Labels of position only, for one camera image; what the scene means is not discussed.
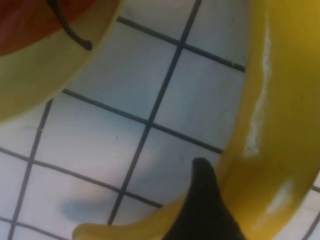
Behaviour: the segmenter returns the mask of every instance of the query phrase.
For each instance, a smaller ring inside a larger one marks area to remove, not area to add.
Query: grout line
[[[312,186],[311,187],[311,190],[313,190],[313,191],[315,191],[315,192],[317,192],[317,193],[319,193],[320,194],[320,187],[318,187],[318,186]]]
[[[219,64],[222,64],[222,65],[225,65],[227,67],[230,67],[232,69],[235,69],[235,70],[238,70],[240,72],[245,72],[246,71],[246,68],[244,66],[241,66],[237,63],[234,63],[232,61],[229,61],[229,60],[226,60],[220,56],[217,56],[217,55],[214,55],[208,51],[205,51],[205,50],[202,50],[198,47],[195,47],[195,46],[191,46],[189,44],[185,44],[184,45],[184,48],[186,50],[189,50],[190,52],[193,52],[194,54],[198,54],[202,57],[205,57],[205,58],[208,58],[210,60],[213,60]]]
[[[8,218],[5,218],[5,217],[2,217],[2,216],[0,216],[0,221],[6,222],[6,223],[9,223],[9,224],[12,223],[12,220],[10,220],[10,219],[8,219]]]
[[[7,149],[2,148],[2,147],[0,147],[0,152],[3,153],[3,154],[10,155],[11,157],[14,157],[14,158],[17,158],[17,159],[26,161],[26,162],[29,162],[29,160],[30,160],[30,159],[29,159],[28,157],[26,157],[26,156],[23,156],[23,155],[21,155],[21,154],[15,153],[15,152],[13,152],[13,151],[7,150]]]
[[[195,138],[192,138],[192,137],[190,137],[190,136],[184,135],[184,134],[182,134],[182,133],[180,133],[180,132],[174,131],[174,130],[172,130],[172,129],[170,129],[170,128],[167,128],[167,127],[165,127],[165,126],[161,126],[161,125],[159,125],[159,124],[153,123],[153,124],[152,124],[152,127],[155,128],[155,129],[157,129],[157,130],[160,130],[160,131],[162,131],[162,132],[164,132],[164,133],[167,133],[167,134],[169,134],[169,135],[171,135],[171,136],[177,137],[177,138],[179,138],[179,139],[182,139],[182,140],[184,140],[184,141],[187,141],[187,142],[189,142],[189,143],[192,143],[192,144],[194,144],[194,145],[197,145],[197,146],[200,146],[200,147],[202,147],[202,148],[204,148],[204,149],[207,149],[207,150],[209,150],[209,151],[212,151],[212,152],[214,152],[214,153],[222,154],[222,152],[223,152],[222,149],[220,149],[220,148],[218,148],[218,147],[216,147],[216,146],[209,145],[209,144],[207,144],[207,143],[205,143],[205,142],[199,141],[199,140],[197,140],[197,139],[195,139]]]
[[[139,122],[139,123],[142,123],[142,124],[147,124],[147,122],[148,122],[146,119],[143,119],[142,117],[135,116],[135,115],[133,115],[133,114],[127,113],[127,112],[122,111],[122,110],[119,110],[119,109],[114,108],[114,107],[112,107],[112,106],[108,106],[108,105],[106,105],[106,104],[103,104],[103,103],[98,102],[98,101],[96,101],[96,100],[90,99],[90,98],[88,98],[88,97],[85,97],[85,96],[83,96],[83,95],[81,95],[81,94],[78,94],[78,93],[76,93],[76,92],[70,91],[70,90],[68,90],[68,89],[64,89],[64,90],[62,91],[62,93],[66,94],[66,95],[68,95],[68,96],[70,96],[70,97],[73,97],[73,98],[75,98],[75,99],[78,99],[78,100],[80,100],[80,101],[83,101],[83,102],[85,102],[85,103],[94,105],[94,106],[96,106],[96,107],[98,107],[98,108],[107,110],[107,111],[109,111],[109,112],[112,112],[112,113],[114,113],[114,114],[120,115],[120,116],[125,117],[125,118],[128,118],[128,119],[134,120],[134,121],[136,121],[136,122]]]
[[[10,150],[7,150],[5,148],[2,148],[0,147],[0,152],[4,153],[4,154],[8,154],[10,156],[13,156],[13,157],[16,157],[22,161],[26,161],[28,162],[29,161],[29,158],[26,157],[26,156],[23,156],[23,155],[20,155],[20,154],[17,154],[15,152],[12,152]],[[55,165],[52,165],[52,164],[49,164],[49,163],[46,163],[46,162],[42,162],[42,161],[38,161],[38,160],[33,160],[33,164],[34,165],[38,165],[38,166],[41,166],[41,167],[44,167],[44,168],[47,168],[47,169],[51,169],[51,170],[54,170],[54,171],[57,171],[57,172],[60,172],[60,173],[63,173],[63,174],[66,174],[66,175],[70,175],[72,177],[75,177],[77,179],[81,179],[83,181],[86,181],[88,183],[92,183],[94,185],[98,185],[100,187],[103,187],[103,188],[106,188],[106,189],[109,189],[111,191],[114,191],[114,192],[117,192],[119,193],[120,192],[120,189],[116,186],[112,186],[110,184],[107,184],[105,182],[102,182],[102,181],[99,181],[99,180],[95,180],[91,177],[88,177],[88,176],[85,176],[85,175],[81,175],[77,172],[74,172],[74,171],[70,171],[68,169],[64,169],[62,167],[59,167],[59,166],[55,166]],[[143,196],[140,196],[140,195],[137,195],[135,193],[131,193],[131,192],[125,192],[124,195],[128,196],[128,197],[131,197],[133,199],[136,199],[140,202],[143,202],[145,204],[148,204],[148,205],[151,205],[153,207],[156,207],[156,208],[161,208],[163,205],[158,203],[158,202],[155,202],[155,201],[152,201],[150,199],[147,199],[147,198],[144,198]],[[10,223],[12,222],[11,220],[6,220],[6,218],[3,218],[0,216],[0,221],[10,221]]]
[[[31,226],[31,225],[28,225],[28,224],[25,224],[25,223],[22,223],[22,222],[17,222],[16,225],[19,226],[19,227],[23,227],[23,228],[26,228],[26,229],[33,230],[35,232],[38,232],[40,234],[46,235],[48,237],[51,237],[51,238],[54,238],[54,239],[57,239],[57,240],[69,240],[67,238],[52,234],[50,232],[47,232],[45,230],[42,230],[40,228],[37,228],[35,226]]]
[[[45,109],[44,109],[43,114],[42,114],[42,118],[41,118],[39,127],[38,127],[38,129],[36,131],[36,134],[35,134],[33,146],[32,146],[31,153],[30,153],[30,159],[29,159],[29,162],[28,162],[28,164],[26,166],[26,170],[25,170],[22,186],[21,186],[21,189],[20,189],[18,201],[17,201],[16,208],[15,208],[15,211],[14,211],[14,214],[13,214],[12,225],[10,227],[8,240],[12,240],[13,235],[14,235],[15,226],[16,226],[16,223],[17,223],[17,220],[18,220],[18,216],[19,216],[19,213],[20,213],[20,209],[22,207],[22,203],[23,203],[24,196],[25,196],[25,193],[26,193],[27,184],[28,184],[28,180],[29,180],[29,177],[30,177],[33,161],[34,161],[34,158],[35,158],[35,155],[36,155],[36,152],[37,152],[37,148],[38,148],[38,145],[39,145],[39,142],[40,142],[40,137],[41,137],[42,131],[43,131],[44,127],[45,127],[46,120],[47,120],[48,115],[49,115],[49,111],[50,111],[52,102],[53,102],[53,100],[50,100],[46,104]]]
[[[142,137],[141,137],[140,142],[138,144],[138,147],[137,147],[137,149],[136,149],[136,151],[134,153],[131,165],[129,167],[129,170],[128,170],[128,172],[127,172],[127,174],[125,176],[125,179],[123,181],[123,184],[121,186],[120,193],[119,193],[119,195],[118,195],[118,197],[117,197],[117,199],[116,199],[116,201],[114,203],[114,206],[112,208],[111,214],[110,214],[108,222],[107,222],[109,225],[111,225],[113,223],[113,221],[114,221],[114,219],[116,217],[116,214],[117,214],[118,209],[120,207],[121,201],[122,201],[122,199],[124,197],[124,194],[126,192],[126,189],[127,189],[128,185],[129,185],[129,181],[131,179],[131,176],[133,175],[134,169],[135,169],[135,167],[137,165],[140,153],[141,153],[141,151],[142,151],[142,149],[143,149],[143,147],[145,145],[145,142],[147,140],[147,136],[149,134],[149,131],[150,131],[150,129],[152,127],[152,124],[153,124],[153,122],[154,122],[154,120],[156,118],[156,114],[158,112],[158,109],[160,107],[162,99],[164,98],[165,92],[167,90],[167,87],[169,85],[171,77],[172,77],[172,75],[174,73],[174,70],[176,68],[177,62],[179,60],[179,57],[180,57],[180,55],[182,53],[183,46],[184,46],[184,44],[185,44],[185,42],[187,40],[187,37],[188,37],[189,32],[191,30],[191,27],[192,27],[192,25],[194,23],[194,20],[196,18],[196,15],[197,15],[197,12],[198,12],[199,7],[201,5],[201,2],[202,2],[202,0],[196,0],[194,2],[194,5],[193,5],[192,10],[190,12],[189,18],[188,18],[188,20],[186,22],[186,25],[184,27],[180,42],[179,42],[179,44],[178,44],[178,46],[176,48],[176,51],[174,53],[174,56],[173,56],[172,61],[170,63],[170,66],[168,68],[168,71],[167,71],[167,73],[165,75],[165,78],[163,80],[161,89],[160,89],[160,91],[158,93],[158,96],[156,98],[156,101],[155,101],[155,103],[153,105],[151,114],[150,114],[149,119],[148,119],[148,123],[145,126],[145,129],[143,131],[143,134],[142,134]]]
[[[98,185],[100,187],[112,190],[112,191],[117,192],[117,193],[120,192],[120,189],[118,187],[109,185],[109,184],[104,183],[102,181],[95,180],[95,179],[93,179],[91,177],[84,176],[84,175],[81,175],[81,174],[73,172],[73,171],[64,169],[64,168],[59,167],[59,166],[55,166],[55,165],[52,165],[52,164],[49,164],[49,163],[46,163],[46,162],[42,162],[42,161],[37,161],[37,160],[34,160],[33,164],[38,165],[38,166],[42,166],[44,168],[48,168],[48,169],[51,169],[51,170],[55,170],[55,171],[58,171],[60,173],[66,174],[66,175],[73,176],[73,177],[75,177],[77,179],[81,179],[81,180],[86,181],[88,183],[92,183],[92,184]]]
[[[158,202],[149,200],[149,199],[147,199],[147,198],[144,198],[143,196],[139,196],[139,195],[134,194],[134,193],[129,192],[129,191],[126,191],[126,192],[124,193],[124,195],[125,195],[125,196],[128,196],[128,197],[130,197],[130,198],[139,200],[140,202],[143,202],[143,203],[145,203],[145,204],[148,204],[148,205],[153,206],[153,207],[158,208],[158,209],[160,209],[160,208],[163,207],[163,205],[160,204],[160,203],[158,203]]]
[[[1,216],[0,216],[0,221],[1,221],[1,222],[5,222],[5,223],[9,223],[9,224],[13,224],[13,221],[12,221],[12,220],[7,219],[7,218],[5,218],[5,217],[1,217]],[[29,224],[25,224],[25,223],[21,223],[21,222],[16,222],[15,225],[16,225],[16,226],[19,226],[19,227],[23,227],[23,228],[25,228],[25,229],[33,230],[33,231],[35,231],[35,232],[37,232],[37,233],[46,235],[46,236],[51,237],[51,238],[55,238],[55,239],[57,239],[57,240],[69,240],[69,239],[66,239],[66,238],[64,238],[64,237],[57,236],[57,235],[55,235],[55,234],[52,234],[52,233],[47,232],[47,231],[45,231],[45,230],[42,230],[42,229],[40,229],[40,228],[38,228],[38,227],[31,226],[31,225],[29,225]]]
[[[148,35],[151,35],[151,36],[153,36],[155,38],[161,39],[161,40],[163,40],[163,41],[165,41],[167,43],[170,43],[170,44],[173,44],[173,45],[176,45],[176,46],[179,45],[179,41],[178,40],[176,40],[176,39],[174,39],[174,38],[172,38],[172,37],[170,37],[168,35],[165,35],[165,34],[163,34],[161,32],[158,32],[158,31],[150,29],[150,28],[148,28],[146,26],[143,26],[143,25],[141,25],[139,23],[136,23],[136,22],[134,22],[132,20],[124,18],[122,16],[119,16],[117,21],[119,23],[127,25],[127,26],[129,26],[129,27],[131,27],[133,29],[141,31],[141,32],[143,32],[145,34],[148,34]],[[222,65],[230,67],[232,69],[238,70],[240,72],[245,72],[245,70],[246,70],[246,68],[244,66],[240,65],[240,64],[233,63],[230,60],[226,60],[226,59],[224,59],[224,58],[222,58],[220,56],[214,55],[214,54],[212,54],[212,53],[210,53],[208,51],[202,50],[202,49],[200,49],[198,47],[195,47],[195,46],[192,46],[192,45],[184,43],[183,44],[183,48],[186,49],[186,50],[189,50],[190,52],[193,52],[194,54],[198,54],[198,55],[200,55],[202,57],[208,58],[208,59],[210,59],[212,61],[215,61],[217,63],[220,63]]]
[[[311,237],[314,230],[317,228],[318,223],[320,223],[320,211],[319,211],[318,215],[315,217],[315,219],[313,220],[311,226],[309,227],[308,231],[306,232],[306,234],[304,235],[304,237],[301,240],[308,240]]]
[[[143,32],[145,34],[148,34],[148,35],[151,35],[151,36],[153,36],[155,38],[161,39],[161,40],[163,40],[163,41],[165,41],[167,43],[170,43],[170,44],[173,44],[173,45],[179,45],[179,43],[180,43],[179,40],[174,39],[173,37],[170,37],[170,36],[165,35],[165,34],[163,34],[161,32],[155,31],[155,30],[153,30],[151,28],[143,26],[143,25],[141,25],[139,23],[131,21],[131,20],[129,20],[127,18],[124,18],[122,16],[119,16],[117,18],[117,21],[119,23],[127,25],[127,26],[129,26],[129,27],[131,27],[133,29],[139,30],[139,31],[141,31],[141,32]]]
[[[65,90],[63,90],[63,93],[68,95],[68,96],[70,96],[70,97],[76,98],[76,99],[78,99],[80,101],[83,101],[85,103],[92,104],[92,105],[94,105],[96,107],[102,108],[104,110],[107,110],[107,111],[112,112],[114,114],[117,114],[119,116],[131,119],[133,121],[136,121],[136,122],[139,122],[139,123],[142,123],[142,124],[147,124],[148,123],[148,121],[146,119],[143,119],[141,117],[138,117],[138,116],[135,116],[133,114],[127,113],[125,111],[119,110],[117,108],[114,108],[114,107],[111,107],[111,106],[107,106],[107,105],[105,105],[103,103],[100,103],[98,101],[95,101],[95,100],[92,100],[90,98],[87,98],[87,97],[85,97],[85,96],[83,96],[81,94],[78,94],[76,92],[73,92],[73,91],[65,89]],[[215,152],[217,154],[221,154],[223,152],[222,149],[220,149],[220,148],[218,148],[216,146],[212,146],[212,145],[207,144],[205,142],[199,141],[199,140],[197,140],[195,138],[192,138],[190,136],[184,135],[184,134],[182,134],[180,132],[174,131],[174,130],[172,130],[170,128],[167,128],[165,126],[153,123],[152,127],[155,128],[155,129],[158,129],[158,130],[160,130],[160,131],[162,131],[164,133],[167,133],[169,135],[177,137],[179,139],[182,139],[182,140],[188,141],[188,142],[190,142],[192,144],[195,144],[197,146],[200,146],[200,147],[202,147],[204,149],[207,149],[209,151]]]
[[[124,179],[123,184],[121,186],[121,189],[120,189],[120,192],[118,194],[118,197],[116,198],[115,203],[114,203],[113,208],[112,208],[112,211],[110,213],[110,216],[109,216],[109,219],[108,219],[108,222],[107,222],[107,224],[109,224],[109,225],[112,225],[112,223],[113,223],[113,221],[114,221],[114,219],[116,217],[116,214],[118,212],[118,209],[119,209],[121,201],[122,201],[122,198],[124,197],[124,194],[126,192],[127,186],[129,184],[131,176],[132,176],[132,174],[134,172],[134,169],[136,167],[138,158],[139,158],[140,153],[142,151],[142,148],[144,147],[144,144],[146,142],[149,130],[150,130],[150,128],[148,126],[146,126],[144,128],[142,137],[141,137],[141,139],[139,141],[139,144],[138,144],[138,147],[137,147],[137,149],[136,149],[136,151],[134,153],[134,156],[133,156],[133,159],[131,161],[129,170],[128,170],[126,176],[125,176],[125,179]]]

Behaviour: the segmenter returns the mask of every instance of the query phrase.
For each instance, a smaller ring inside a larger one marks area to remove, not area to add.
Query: banana
[[[250,0],[243,95],[216,168],[222,198],[248,240],[272,239],[320,168],[319,13],[319,0]],[[73,239],[159,240],[183,202],[128,226],[79,225]]]

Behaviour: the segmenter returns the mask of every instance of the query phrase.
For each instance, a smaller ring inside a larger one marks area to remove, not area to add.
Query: white scratch mark
[[[292,192],[293,188],[294,182],[292,180],[286,181],[273,198],[271,204],[266,210],[266,213],[273,214],[280,209],[288,201],[288,196],[290,196],[290,192]]]
[[[265,104],[268,95],[268,83],[272,74],[272,67],[270,64],[270,52],[271,52],[271,38],[270,38],[270,24],[269,16],[266,15],[266,27],[262,56],[262,72],[263,82],[261,94],[258,101],[255,104],[254,112],[250,121],[250,131],[246,136],[246,143],[244,148],[244,156],[252,157],[260,153],[260,135],[261,128],[265,118]]]

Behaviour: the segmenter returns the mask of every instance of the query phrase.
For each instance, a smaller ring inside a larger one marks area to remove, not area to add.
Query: white tile
[[[120,187],[144,125],[67,95],[55,98],[35,158]]]
[[[44,109],[42,105],[18,119],[1,124],[0,147],[29,157]]]
[[[0,152],[0,217],[12,219],[27,163]]]
[[[6,240],[10,231],[10,224],[4,221],[0,221],[0,239]]]
[[[192,160],[205,157],[213,165],[219,155],[152,129],[128,185],[128,191],[160,204],[181,197],[189,188]]]
[[[315,230],[313,231],[312,235],[309,237],[308,240],[319,240],[320,239],[320,221],[316,225]]]
[[[223,149],[243,82],[242,72],[183,51],[155,122]]]
[[[195,0],[125,0],[122,17],[179,39]]]
[[[175,50],[174,45],[117,23],[101,53],[68,89],[148,118]]]
[[[158,208],[125,196],[113,221],[113,225],[134,224],[153,214]]]
[[[310,191],[291,221],[273,240],[301,240],[307,233],[319,211],[320,194]]]
[[[16,226],[13,233],[13,240],[56,240],[53,237],[41,234],[37,231]]]
[[[187,43],[245,66],[248,26],[248,0],[203,0]]]
[[[106,223],[117,193],[34,165],[18,221],[71,239],[81,223]]]

